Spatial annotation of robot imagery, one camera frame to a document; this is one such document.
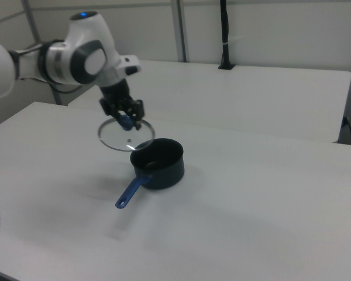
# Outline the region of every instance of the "saucepan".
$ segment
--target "saucepan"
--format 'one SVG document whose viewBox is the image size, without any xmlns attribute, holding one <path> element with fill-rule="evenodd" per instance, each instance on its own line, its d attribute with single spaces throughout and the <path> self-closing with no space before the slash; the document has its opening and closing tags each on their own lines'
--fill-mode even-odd
<svg viewBox="0 0 351 281">
<path fill-rule="evenodd" d="M 140 186 L 147 189 L 166 189 L 177 184 L 184 175 L 183 147 L 172 139 L 153 139 L 144 142 L 131 153 L 136 178 L 116 203 L 125 208 Z"/>
</svg>

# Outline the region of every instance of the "pot handle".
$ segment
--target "pot handle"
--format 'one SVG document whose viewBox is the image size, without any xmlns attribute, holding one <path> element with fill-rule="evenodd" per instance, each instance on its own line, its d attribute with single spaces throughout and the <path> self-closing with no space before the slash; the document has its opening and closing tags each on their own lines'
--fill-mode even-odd
<svg viewBox="0 0 351 281">
<path fill-rule="evenodd" d="M 135 192 L 142 184 L 146 184 L 151 180 L 149 176 L 140 176 L 133 179 L 133 181 L 129 184 L 127 189 L 122 193 L 121 197 L 116 202 L 116 207 L 119 209 L 123 209 L 126 207 L 130 199 L 133 197 Z"/>
</svg>

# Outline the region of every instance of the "white table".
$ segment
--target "white table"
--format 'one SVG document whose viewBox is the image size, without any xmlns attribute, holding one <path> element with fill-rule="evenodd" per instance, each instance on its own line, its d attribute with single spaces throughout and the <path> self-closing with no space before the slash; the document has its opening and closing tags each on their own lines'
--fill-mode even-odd
<svg viewBox="0 0 351 281">
<path fill-rule="evenodd" d="M 101 112 L 34 103 L 0 125 L 0 272 L 20 281 L 351 281 L 351 146 L 150 119 L 185 176 L 140 188 Z"/>
<path fill-rule="evenodd" d="M 246 132 L 336 142 L 351 73 L 275 67 L 142 61 L 128 77 L 148 118 Z M 70 107 L 102 111 L 98 87 Z"/>
</svg>

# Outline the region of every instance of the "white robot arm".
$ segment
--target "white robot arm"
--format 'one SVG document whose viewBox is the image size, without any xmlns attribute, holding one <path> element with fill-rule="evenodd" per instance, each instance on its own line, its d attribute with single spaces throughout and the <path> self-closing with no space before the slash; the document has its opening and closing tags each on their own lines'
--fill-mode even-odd
<svg viewBox="0 0 351 281">
<path fill-rule="evenodd" d="M 63 41 L 23 51 L 7 51 L 0 45 L 0 97 L 7 95 L 18 79 L 68 85 L 95 83 L 104 96 L 100 100 L 104 112 L 126 130 L 133 126 L 139 129 L 144 116 L 143 102 L 132 99 L 125 79 L 138 71 L 138 58 L 119 55 L 108 26 L 97 12 L 72 16 Z"/>
</svg>

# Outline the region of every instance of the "black pole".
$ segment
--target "black pole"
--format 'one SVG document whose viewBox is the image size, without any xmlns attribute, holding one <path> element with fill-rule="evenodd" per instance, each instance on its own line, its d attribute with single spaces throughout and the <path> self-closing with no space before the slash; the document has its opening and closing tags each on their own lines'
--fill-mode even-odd
<svg viewBox="0 0 351 281">
<path fill-rule="evenodd" d="M 235 64 L 231 64 L 229 60 L 229 19 L 226 10 L 226 0 L 220 0 L 221 7 L 221 28 L 222 28 L 222 61 L 219 69 L 232 69 Z"/>
</svg>

